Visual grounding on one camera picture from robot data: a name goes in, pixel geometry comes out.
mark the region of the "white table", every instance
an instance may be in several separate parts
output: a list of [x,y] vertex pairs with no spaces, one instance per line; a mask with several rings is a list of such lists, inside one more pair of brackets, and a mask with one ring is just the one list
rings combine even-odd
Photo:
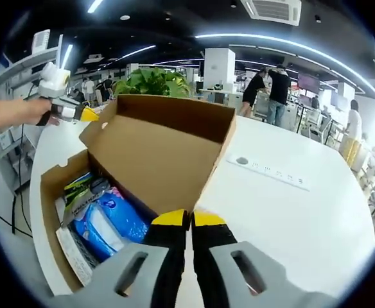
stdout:
[[[266,123],[236,119],[236,132],[225,157],[233,153],[296,173],[310,182],[311,189],[298,189],[222,159],[197,206],[221,215],[238,241],[249,241],[280,262],[295,285],[339,296],[362,271],[375,245],[371,215],[356,179],[335,150]],[[78,139],[84,127],[83,123],[47,127],[33,163],[33,240],[56,295],[71,290],[46,241],[39,206],[40,176],[85,148]],[[179,293],[191,305],[186,307],[200,301],[192,255],[188,245]]]
[[243,96],[243,92],[228,91],[228,90],[200,89],[199,91]]

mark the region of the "yellow object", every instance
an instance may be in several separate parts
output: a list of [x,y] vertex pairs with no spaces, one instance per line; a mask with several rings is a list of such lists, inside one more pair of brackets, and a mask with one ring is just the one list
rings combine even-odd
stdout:
[[174,210],[160,215],[152,221],[153,225],[182,226],[185,210]]
[[347,162],[347,165],[351,167],[360,149],[360,142],[352,138],[348,138],[346,141],[345,149],[343,150],[342,156]]
[[226,222],[215,214],[206,212],[195,211],[195,225],[200,226],[215,226],[215,225],[226,225]]
[[92,110],[92,108],[85,107],[83,109],[82,115],[80,116],[81,121],[89,122],[89,121],[97,121],[99,120],[99,115]]

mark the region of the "power strip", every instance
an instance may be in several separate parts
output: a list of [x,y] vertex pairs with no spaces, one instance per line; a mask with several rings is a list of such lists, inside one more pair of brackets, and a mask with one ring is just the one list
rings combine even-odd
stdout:
[[279,170],[271,165],[262,164],[262,163],[259,163],[257,160],[244,157],[244,156],[240,156],[240,155],[233,155],[233,154],[228,155],[226,161],[236,166],[246,168],[250,171],[257,172],[260,175],[265,175],[270,178],[274,178],[275,180],[298,187],[305,191],[310,191],[310,187],[306,179],[300,176]]

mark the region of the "cardboard box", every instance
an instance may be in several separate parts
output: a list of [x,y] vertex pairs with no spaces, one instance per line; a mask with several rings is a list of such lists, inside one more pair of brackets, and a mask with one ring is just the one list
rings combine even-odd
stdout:
[[80,135],[87,150],[64,167],[44,173],[40,183],[47,239],[73,291],[82,284],[55,235],[55,200],[64,186],[89,170],[106,176],[145,218],[171,210],[193,210],[234,131],[233,108],[194,99],[120,95],[98,122]]

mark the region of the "potted plant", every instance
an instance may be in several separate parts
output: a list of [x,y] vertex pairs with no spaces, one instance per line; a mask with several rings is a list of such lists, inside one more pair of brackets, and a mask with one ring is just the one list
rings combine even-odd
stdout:
[[128,80],[119,80],[114,84],[114,94],[151,94],[186,98],[190,88],[180,73],[171,73],[157,67],[136,69]]

